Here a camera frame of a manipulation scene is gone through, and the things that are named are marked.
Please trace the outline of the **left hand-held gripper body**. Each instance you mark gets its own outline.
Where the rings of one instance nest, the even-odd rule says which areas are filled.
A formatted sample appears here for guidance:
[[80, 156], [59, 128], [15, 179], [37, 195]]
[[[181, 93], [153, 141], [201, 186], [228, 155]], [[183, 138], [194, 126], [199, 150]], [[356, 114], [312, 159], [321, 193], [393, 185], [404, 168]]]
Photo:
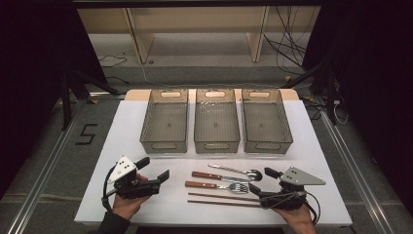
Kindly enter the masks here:
[[122, 156], [109, 171], [106, 183], [112, 184], [113, 189], [107, 192], [106, 196], [118, 194], [123, 199], [135, 199], [158, 194], [161, 183], [157, 179], [139, 180], [136, 178], [137, 171], [135, 163]]

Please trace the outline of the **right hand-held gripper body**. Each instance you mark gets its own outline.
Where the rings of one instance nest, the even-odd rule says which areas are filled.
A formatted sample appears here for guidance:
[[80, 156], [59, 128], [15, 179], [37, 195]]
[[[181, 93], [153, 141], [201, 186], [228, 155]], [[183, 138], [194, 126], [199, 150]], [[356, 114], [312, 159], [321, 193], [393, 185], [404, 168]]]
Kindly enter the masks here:
[[298, 210], [306, 202], [306, 185], [326, 185], [326, 182], [298, 168], [290, 167], [278, 178], [280, 192], [263, 192], [259, 197], [265, 209]]

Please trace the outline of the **metal spoon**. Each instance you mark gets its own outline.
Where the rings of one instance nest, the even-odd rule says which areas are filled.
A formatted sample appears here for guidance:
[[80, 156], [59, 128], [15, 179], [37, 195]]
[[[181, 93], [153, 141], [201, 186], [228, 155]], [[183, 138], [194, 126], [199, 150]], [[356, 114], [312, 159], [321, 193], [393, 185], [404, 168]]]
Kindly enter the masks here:
[[243, 174], [243, 175], [246, 175], [248, 178], [250, 178], [251, 180], [254, 180], [254, 181], [260, 181], [263, 178], [263, 175], [257, 170], [241, 171], [241, 170], [237, 170], [237, 169], [233, 169], [233, 168], [229, 168], [229, 167], [224, 167], [224, 166], [216, 165], [216, 164], [208, 164], [208, 166], [211, 167], [211, 168], [216, 168], [216, 169], [220, 169], [220, 170], [225, 170], [225, 171], [229, 171], [229, 172]]

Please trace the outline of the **wooden-handled fork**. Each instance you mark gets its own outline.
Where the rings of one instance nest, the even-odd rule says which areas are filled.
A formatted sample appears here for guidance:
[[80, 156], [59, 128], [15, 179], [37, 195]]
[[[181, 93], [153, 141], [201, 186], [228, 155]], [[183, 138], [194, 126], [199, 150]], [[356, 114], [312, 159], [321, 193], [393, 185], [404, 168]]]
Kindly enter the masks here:
[[229, 190], [235, 194], [246, 194], [249, 191], [247, 185], [240, 183], [231, 183], [229, 185], [219, 185], [215, 183], [206, 183], [206, 182], [196, 182], [196, 181], [186, 181], [186, 187], [197, 187], [197, 188], [208, 188], [208, 189], [223, 189]]

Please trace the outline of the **grey translucent plastic bin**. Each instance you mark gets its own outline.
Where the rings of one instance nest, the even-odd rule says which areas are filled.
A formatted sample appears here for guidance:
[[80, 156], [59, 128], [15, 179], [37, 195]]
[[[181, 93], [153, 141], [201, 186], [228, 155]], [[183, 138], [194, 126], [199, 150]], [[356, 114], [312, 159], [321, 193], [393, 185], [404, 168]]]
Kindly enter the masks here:
[[140, 135], [147, 154], [187, 151], [188, 91], [152, 90]]
[[235, 91], [198, 89], [194, 126], [196, 152], [237, 153], [240, 141]]
[[285, 154], [293, 143], [281, 91], [242, 90], [244, 151]]

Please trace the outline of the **wooden-handled knife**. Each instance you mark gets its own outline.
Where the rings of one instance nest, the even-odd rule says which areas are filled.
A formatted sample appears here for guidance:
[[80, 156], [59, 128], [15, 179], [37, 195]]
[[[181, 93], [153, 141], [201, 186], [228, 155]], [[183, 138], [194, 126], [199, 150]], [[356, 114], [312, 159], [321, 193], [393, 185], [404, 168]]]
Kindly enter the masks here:
[[195, 171], [192, 172], [191, 175], [192, 175], [192, 176], [195, 176], [195, 177], [203, 177], [203, 178], [210, 178], [210, 179], [217, 179], [217, 180], [231, 181], [231, 182], [239, 182], [239, 183], [250, 183], [250, 182], [253, 182], [253, 180], [245, 179], [245, 178], [232, 177], [232, 176], [224, 176], [224, 175], [215, 175], [215, 174], [195, 172]]

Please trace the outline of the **person's left hand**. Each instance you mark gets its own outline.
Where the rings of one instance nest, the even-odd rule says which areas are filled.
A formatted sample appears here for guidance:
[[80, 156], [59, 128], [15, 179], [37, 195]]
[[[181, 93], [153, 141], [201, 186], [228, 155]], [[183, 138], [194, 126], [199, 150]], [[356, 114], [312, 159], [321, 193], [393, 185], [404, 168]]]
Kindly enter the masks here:
[[121, 196], [116, 195], [112, 212], [126, 220], [130, 220], [140, 210], [141, 205], [148, 199], [149, 196], [135, 199], [123, 199]]

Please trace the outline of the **person's right hand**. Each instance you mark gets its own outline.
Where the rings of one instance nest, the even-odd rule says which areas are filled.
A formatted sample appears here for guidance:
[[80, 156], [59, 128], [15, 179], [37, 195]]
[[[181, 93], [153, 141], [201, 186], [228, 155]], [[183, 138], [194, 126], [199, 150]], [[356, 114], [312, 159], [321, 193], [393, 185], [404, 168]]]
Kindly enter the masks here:
[[296, 234], [317, 234], [307, 207], [302, 206], [293, 211], [274, 209], [274, 212], [279, 214]]

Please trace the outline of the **white table cover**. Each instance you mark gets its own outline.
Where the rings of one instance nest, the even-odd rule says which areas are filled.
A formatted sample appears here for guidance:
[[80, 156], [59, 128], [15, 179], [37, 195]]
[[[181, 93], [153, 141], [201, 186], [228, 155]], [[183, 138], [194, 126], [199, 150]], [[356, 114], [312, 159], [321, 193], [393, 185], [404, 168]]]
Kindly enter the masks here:
[[[138, 161], [146, 156], [139, 142], [147, 103], [142, 100], [120, 102], [112, 126], [103, 145], [94, 173], [86, 189], [75, 220], [84, 224], [102, 221], [105, 209], [101, 205], [104, 179], [122, 156]], [[285, 172], [290, 167], [323, 179], [326, 185], [310, 185], [308, 201], [314, 209], [321, 210], [320, 226], [349, 226], [350, 215], [338, 191], [334, 178], [321, 151], [304, 104], [300, 100], [284, 103], [292, 131], [293, 143], [284, 155], [246, 154], [240, 149], [236, 154], [198, 154], [195, 152], [193, 132], [188, 132], [188, 150], [184, 154], [152, 155], [150, 164], [140, 172], [153, 179], [166, 170], [170, 178], [161, 185], [160, 193], [152, 196], [131, 222], [138, 226], [226, 226], [273, 227], [284, 224], [282, 218], [270, 210], [216, 206], [188, 203], [187, 200], [211, 201], [210, 197], [191, 196], [189, 192], [214, 194], [213, 189], [185, 186], [194, 171], [217, 173], [208, 164], [233, 167], [238, 170], [269, 167]]]

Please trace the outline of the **black metal stand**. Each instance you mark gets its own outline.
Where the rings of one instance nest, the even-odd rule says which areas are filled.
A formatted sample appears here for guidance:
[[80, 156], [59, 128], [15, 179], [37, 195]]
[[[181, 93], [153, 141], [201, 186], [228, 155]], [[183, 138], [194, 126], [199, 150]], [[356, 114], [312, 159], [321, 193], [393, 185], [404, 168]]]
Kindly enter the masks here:
[[298, 76], [296, 79], [287, 82], [282, 85], [282, 89], [292, 89], [296, 85], [304, 82], [310, 77], [314, 77], [315, 80], [311, 85], [311, 93], [313, 95], [319, 95], [322, 91], [326, 91], [327, 104], [326, 113], [327, 117], [333, 125], [337, 124], [335, 117], [335, 106], [334, 101], [336, 100], [336, 90], [335, 90], [335, 72], [333, 69], [335, 62], [333, 58], [325, 57], [320, 63], [315, 65], [313, 68], [306, 71], [304, 74]]
[[122, 94], [122, 92], [111, 88], [107, 84], [98, 81], [97, 79], [94, 79], [92, 76], [81, 70], [71, 69], [66, 71], [60, 78], [60, 92], [63, 107], [62, 129], [64, 131], [68, 128], [72, 120], [69, 92], [72, 92], [77, 99], [90, 100], [91, 93], [86, 88], [86, 83], [91, 83], [92, 85], [114, 96], [120, 96]]

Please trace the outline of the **dark curtain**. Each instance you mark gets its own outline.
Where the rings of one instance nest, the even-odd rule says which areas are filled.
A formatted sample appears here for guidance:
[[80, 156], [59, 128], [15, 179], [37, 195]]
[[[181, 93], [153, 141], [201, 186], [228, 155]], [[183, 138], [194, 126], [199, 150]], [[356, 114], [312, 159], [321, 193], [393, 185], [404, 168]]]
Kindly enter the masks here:
[[339, 93], [413, 216], [413, 0], [322, 0], [304, 66], [334, 48]]
[[0, 198], [44, 129], [70, 69], [106, 80], [72, 0], [0, 0]]

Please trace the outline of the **aluminium floor rail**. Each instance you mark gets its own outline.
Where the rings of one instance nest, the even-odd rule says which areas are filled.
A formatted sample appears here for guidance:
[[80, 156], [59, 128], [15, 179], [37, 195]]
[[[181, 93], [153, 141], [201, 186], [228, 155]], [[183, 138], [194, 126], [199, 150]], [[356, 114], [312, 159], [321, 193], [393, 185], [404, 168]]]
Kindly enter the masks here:
[[47, 160], [42, 164], [41, 171], [38, 176], [35, 177], [30, 190], [22, 195], [10, 194], [13, 202], [17, 202], [18, 198], [20, 198], [20, 207], [8, 226], [6, 234], [23, 234], [28, 221], [32, 217], [34, 210], [40, 201], [41, 195], [47, 187], [47, 184], [56, 168], [58, 160], [67, 145], [68, 139], [73, 132], [73, 128], [78, 120], [78, 117], [85, 106], [86, 102], [84, 100], [79, 100], [74, 105], [72, 119], [69, 121], [64, 130], [59, 131], [59, 135], [55, 140], [53, 149], [48, 154]]
[[362, 174], [361, 169], [357, 165], [353, 154], [351, 153], [339, 130], [331, 123], [326, 113], [322, 112], [320, 115], [322, 122], [327, 128], [330, 137], [339, 151], [339, 155], [357, 189], [358, 195], [361, 197], [364, 206], [366, 207], [373, 223], [376, 226], [376, 229], [378, 230], [378, 233], [394, 234], [394, 229], [389, 222], [384, 208], [381, 206], [376, 195], [373, 193], [373, 190], [368, 185], [365, 176]]

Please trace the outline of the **beige wooden furniture frame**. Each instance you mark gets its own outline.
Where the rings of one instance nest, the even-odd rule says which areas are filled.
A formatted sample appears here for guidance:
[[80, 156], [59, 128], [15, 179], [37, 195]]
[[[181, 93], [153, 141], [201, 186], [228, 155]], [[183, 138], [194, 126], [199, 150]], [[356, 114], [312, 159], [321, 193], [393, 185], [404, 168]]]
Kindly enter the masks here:
[[260, 59], [264, 34], [313, 30], [320, 8], [281, 7], [177, 7], [80, 9], [90, 34], [128, 34], [140, 62], [147, 61], [157, 33], [243, 33], [251, 60]]

